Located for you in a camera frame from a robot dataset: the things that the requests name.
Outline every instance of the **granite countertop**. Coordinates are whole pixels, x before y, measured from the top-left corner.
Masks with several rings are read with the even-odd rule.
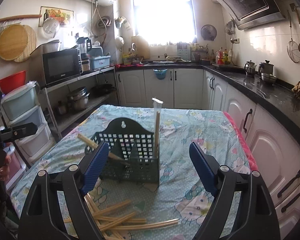
[[[136,70],[136,69],[153,69],[153,68],[203,68],[216,76],[227,81],[230,85],[242,92],[253,102],[260,104],[266,109],[277,121],[289,131],[294,139],[300,145],[300,100],[296,99],[293,92],[281,85],[272,86],[265,84],[259,76],[254,78],[247,77],[245,73],[229,72],[216,69],[215,67],[199,64],[171,63],[156,64],[151,63],[143,67],[124,67],[116,71]]]

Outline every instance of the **pink cloth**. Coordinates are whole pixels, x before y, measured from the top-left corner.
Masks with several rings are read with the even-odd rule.
[[[250,170],[251,171],[258,171],[258,166],[257,166],[256,160],[252,156],[252,153],[251,153],[246,141],[244,140],[240,130],[238,129],[238,127],[234,123],[234,120],[232,119],[232,117],[227,112],[223,112],[223,113],[228,118],[229,122],[232,124],[232,126],[235,130],[235,133],[237,134],[237,137],[239,139],[241,147],[242,147],[242,149],[243,149],[244,153],[246,154],[246,157],[249,161]]]

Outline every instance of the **round wooden board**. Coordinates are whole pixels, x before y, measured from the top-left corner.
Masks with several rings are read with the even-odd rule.
[[[11,25],[0,34],[0,58],[14,60],[28,44],[28,34],[22,25]]]
[[[28,44],[21,55],[13,60],[15,62],[26,61],[30,57],[30,54],[37,48],[37,33],[29,25],[23,25],[23,27],[28,33]]]

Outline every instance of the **wall picture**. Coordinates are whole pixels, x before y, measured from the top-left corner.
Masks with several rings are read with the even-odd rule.
[[[61,27],[73,27],[73,11],[61,8],[41,6],[40,14],[42,15],[42,17],[39,19],[39,27],[42,27],[45,19],[49,17],[55,18],[60,23]]]

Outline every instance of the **white cabinet door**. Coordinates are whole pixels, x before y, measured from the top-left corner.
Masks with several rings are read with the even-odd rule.
[[[227,82],[213,75],[211,87],[211,110],[223,111],[226,99]]]
[[[293,200],[298,194],[300,195],[300,185],[275,208],[280,226],[281,239],[285,238],[300,219],[300,196],[296,200]]]
[[[203,71],[203,94],[202,94],[202,109],[203,110],[211,110],[211,81],[213,79],[213,75],[204,70]]]
[[[233,86],[228,85],[224,111],[230,114],[244,138],[246,138],[249,133],[256,107],[257,105],[244,94],[235,89]],[[250,109],[252,109],[252,113],[248,115],[247,122],[245,124],[245,129],[247,130],[245,131],[243,128],[244,120]]]
[[[177,68],[174,74],[174,108],[201,109],[203,69]]]
[[[163,108],[173,108],[173,69],[166,71],[166,77],[159,80],[153,69],[143,71],[145,75],[147,107],[153,107],[151,98],[163,101]]]
[[[260,105],[246,139],[276,207],[300,184],[300,177],[284,191],[282,189],[300,174],[300,147]]]
[[[117,72],[117,82],[123,106],[146,107],[143,70]]]

